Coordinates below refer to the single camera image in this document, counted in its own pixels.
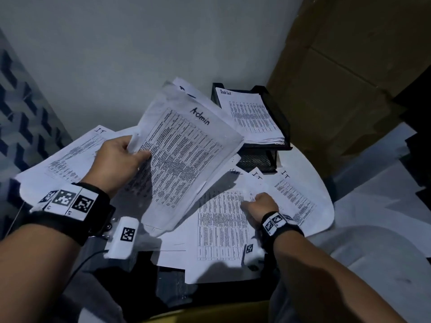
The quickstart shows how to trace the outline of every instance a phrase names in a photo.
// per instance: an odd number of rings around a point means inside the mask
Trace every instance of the forearm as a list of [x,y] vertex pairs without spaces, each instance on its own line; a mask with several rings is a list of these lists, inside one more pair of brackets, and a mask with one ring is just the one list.
[[303,322],[404,322],[369,285],[299,233],[278,236],[274,255]]
[[54,229],[27,224],[0,243],[0,321],[36,322],[59,295],[80,246]]

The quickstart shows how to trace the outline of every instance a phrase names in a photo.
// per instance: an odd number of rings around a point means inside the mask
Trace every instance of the person's leg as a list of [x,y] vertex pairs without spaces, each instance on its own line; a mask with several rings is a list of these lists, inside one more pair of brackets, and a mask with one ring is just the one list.
[[309,240],[369,284],[407,322],[431,318],[431,265],[407,239],[390,230],[347,227]]

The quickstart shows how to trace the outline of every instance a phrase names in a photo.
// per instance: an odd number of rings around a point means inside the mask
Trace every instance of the gray pants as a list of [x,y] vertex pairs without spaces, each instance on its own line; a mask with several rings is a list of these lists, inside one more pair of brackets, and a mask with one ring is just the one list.
[[[431,321],[431,265],[404,237],[359,226],[325,231],[309,240],[367,282],[407,322]],[[299,322],[281,283],[271,297],[270,322]]]

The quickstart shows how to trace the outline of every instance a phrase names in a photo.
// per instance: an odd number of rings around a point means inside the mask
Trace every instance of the document organizer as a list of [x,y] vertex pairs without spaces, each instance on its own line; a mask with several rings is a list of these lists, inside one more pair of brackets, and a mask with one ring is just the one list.
[[[213,83],[213,90],[211,92],[211,101],[221,108],[216,87],[224,88],[224,85],[222,83]],[[237,166],[247,172],[258,167],[262,173],[275,173],[277,168],[277,151],[290,151],[292,149],[290,146],[290,124],[288,120],[265,86],[256,85],[251,90],[229,90],[241,93],[258,93],[272,120],[274,120],[275,124],[284,136],[284,145],[244,144],[238,152],[241,157],[241,161],[238,162]]]

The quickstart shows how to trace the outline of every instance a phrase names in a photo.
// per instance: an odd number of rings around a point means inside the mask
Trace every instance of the person's left arm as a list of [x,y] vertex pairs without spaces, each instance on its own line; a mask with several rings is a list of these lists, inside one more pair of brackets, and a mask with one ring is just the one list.
[[[81,182],[113,197],[149,151],[127,152],[131,136],[106,141]],[[0,322],[37,322],[61,293],[80,245],[38,224],[26,224],[0,242]]]

